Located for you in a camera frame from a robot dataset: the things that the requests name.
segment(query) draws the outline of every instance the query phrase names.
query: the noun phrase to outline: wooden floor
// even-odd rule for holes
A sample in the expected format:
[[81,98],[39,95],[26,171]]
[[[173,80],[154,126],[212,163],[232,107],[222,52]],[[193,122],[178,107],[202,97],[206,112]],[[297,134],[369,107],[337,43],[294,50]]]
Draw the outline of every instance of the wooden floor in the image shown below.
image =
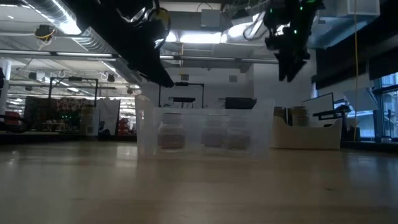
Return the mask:
[[0,147],[4,224],[398,223],[398,159],[387,154],[138,161],[128,143]]

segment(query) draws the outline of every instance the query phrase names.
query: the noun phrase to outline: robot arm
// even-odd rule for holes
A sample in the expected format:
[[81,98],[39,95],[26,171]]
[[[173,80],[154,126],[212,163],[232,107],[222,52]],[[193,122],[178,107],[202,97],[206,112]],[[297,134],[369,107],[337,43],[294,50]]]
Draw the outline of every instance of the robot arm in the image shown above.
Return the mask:
[[170,31],[170,17],[159,7],[159,1],[155,1],[154,9],[150,0],[64,2],[76,14],[78,27],[81,30],[92,27],[127,60],[130,69],[164,87],[174,85],[160,61],[162,43],[155,44],[156,40],[165,39]]

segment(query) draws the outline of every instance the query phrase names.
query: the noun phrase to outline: clear plastic bin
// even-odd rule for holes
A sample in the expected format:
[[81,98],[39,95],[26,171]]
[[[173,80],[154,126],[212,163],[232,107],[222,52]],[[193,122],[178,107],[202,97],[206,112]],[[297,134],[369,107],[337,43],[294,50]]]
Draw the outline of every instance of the clear plastic bin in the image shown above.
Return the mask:
[[179,109],[156,108],[139,95],[136,116],[141,157],[239,151],[244,157],[261,159],[268,153],[274,100],[258,101],[252,110]]

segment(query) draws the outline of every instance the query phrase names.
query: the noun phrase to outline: yellow hanging wire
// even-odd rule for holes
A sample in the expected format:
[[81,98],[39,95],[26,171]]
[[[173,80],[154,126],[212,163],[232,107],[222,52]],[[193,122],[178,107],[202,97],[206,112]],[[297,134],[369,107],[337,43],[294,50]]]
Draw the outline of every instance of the yellow hanging wire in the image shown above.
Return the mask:
[[357,110],[358,110],[358,77],[359,77],[359,59],[358,59],[358,21],[356,18],[356,0],[354,0],[354,26],[355,26],[355,65],[356,65],[356,79],[355,79],[355,127],[354,127],[354,142],[356,141],[357,132]]

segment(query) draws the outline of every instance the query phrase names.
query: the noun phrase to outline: white pillar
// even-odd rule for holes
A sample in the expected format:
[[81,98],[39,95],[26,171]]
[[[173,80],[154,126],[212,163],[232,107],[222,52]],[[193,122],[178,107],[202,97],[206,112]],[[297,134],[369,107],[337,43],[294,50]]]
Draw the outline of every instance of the white pillar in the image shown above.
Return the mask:
[[9,88],[9,80],[11,76],[11,66],[12,62],[8,59],[0,59],[0,68],[2,68],[2,72],[6,78],[4,79],[4,86],[1,89],[0,96],[0,114],[4,115],[6,111],[6,101],[7,101],[7,92]]

